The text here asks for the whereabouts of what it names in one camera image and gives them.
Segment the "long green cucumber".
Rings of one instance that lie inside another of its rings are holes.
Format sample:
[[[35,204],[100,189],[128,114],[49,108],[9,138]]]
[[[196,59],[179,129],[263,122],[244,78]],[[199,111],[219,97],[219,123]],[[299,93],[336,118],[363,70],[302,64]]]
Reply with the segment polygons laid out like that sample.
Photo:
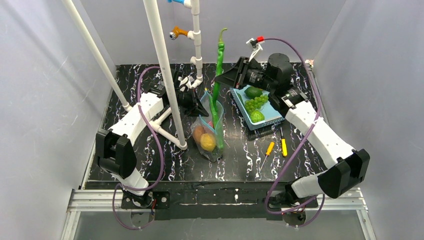
[[[215,69],[215,78],[212,95],[209,98],[210,110],[212,113],[212,122],[214,129],[216,131],[216,146],[222,150],[224,148],[224,140],[223,140],[223,125],[219,123],[221,115],[218,113],[218,96],[220,95],[221,84],[216,80],[218,76],[223,73],[223,60],[224,60],[224,52],[225,52],[225,43],[223,40],[223,32],[226,31],[227,28],[224,27],[219,34],[218,45],[217,45],[217,60],[216,60],[216,69]]]

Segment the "clear zip top bag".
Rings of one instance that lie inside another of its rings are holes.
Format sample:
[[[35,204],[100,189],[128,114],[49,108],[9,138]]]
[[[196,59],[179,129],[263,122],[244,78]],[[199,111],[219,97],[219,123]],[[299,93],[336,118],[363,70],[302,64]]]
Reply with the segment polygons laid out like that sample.
[[[212,95],[209,94],[207,91],[203,94],[203,96],[201,97],[200,101],[203,105],[203,107],[208,111],[209,116],[208,117],[203,117],[203,116],[198,116],[196,118],[196,120],[194,121],[194,123],[191,125],[190,129],[191,129],[191,133],[193,133],[193,130],[196,126],[198,125],[202,125],[205,129],[205,133],[209,133],[214,135],[215,140],[217,138],[217,132],[214,128],[214,124],[213,124],[213,115],[211,113],[211,108],[210,108],[210,97]],[[220,150],[217,147],[217,141],[216,141],[216,147],[212,152],[208,152],[205,151],[201,148],[200,142],[195,142],[196,146],[198,148],[198,151],[201,155],[203,155],[204,158],[206,158],[207,160],[209,160],[210,162],[214,163],[216,162],[218,159],[220,159],[223,156],[224,153],[224,125],[223,125],[223,115],[224,115],[224,108],[222,106],[222,104],[217,101],[217,107],[218,107],[218,113],[221,115],[220,119],[219,119],[219,123],[222,124],[222,129],[223,129],[223,149]]]

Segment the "yellow lemon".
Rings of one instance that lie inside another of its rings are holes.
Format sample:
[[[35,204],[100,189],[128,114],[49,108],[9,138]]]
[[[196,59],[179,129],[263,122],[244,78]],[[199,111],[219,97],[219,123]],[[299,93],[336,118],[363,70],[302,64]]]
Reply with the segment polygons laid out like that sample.
[[[216,147],[216,139],[213,134],[204,133],[200,136],[200,146],[207,152],[213,152]]]

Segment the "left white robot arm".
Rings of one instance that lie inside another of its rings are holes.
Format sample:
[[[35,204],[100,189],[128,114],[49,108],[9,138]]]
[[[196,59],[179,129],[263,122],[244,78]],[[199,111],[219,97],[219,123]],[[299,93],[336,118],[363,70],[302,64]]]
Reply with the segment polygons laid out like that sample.
[[[195,87],[198,81],[192,76],[183,76],[180,71],[171,70],[173,86],[176,94],[176,102],[184,110],[184,114],[190,117],[208,117],[207,110],[202,106]],[[145,88],[145,92],[137,95],[136,105],[109,129],[100,128],[95,138],[94,162],[105,172],[119,180],[122,187],[136,196],[143,196],[149,187],[149,183],[137,170],[137,157],[134,151],[134,143],[145,127],[150,126],[154,133],[159,133],[182,150],[187,149],[187,144],[180,144],[178,138],[172,136],[161,127],[161,123],[167,118],[172,110],[168,108],[158,119],[152,119],[160,113],[164,107],[170,104],[167,96],[165,83],[151,82]]]

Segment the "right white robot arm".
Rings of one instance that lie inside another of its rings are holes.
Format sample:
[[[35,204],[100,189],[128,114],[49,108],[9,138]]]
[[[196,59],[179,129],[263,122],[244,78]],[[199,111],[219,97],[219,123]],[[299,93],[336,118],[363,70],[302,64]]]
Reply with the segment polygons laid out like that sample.
[[[370,155],[365,149],[354,149],[324,122],[306,94],[291,83],[294,72],[288,56],[282,53],[273,53],[265,68],[242,56],[215,81],[235,89],[249,85],[267,91],[271,106],[317,150],[327,170],[286,185],[285,195],[290,200],[319,194],[336,199],[364,181]]]

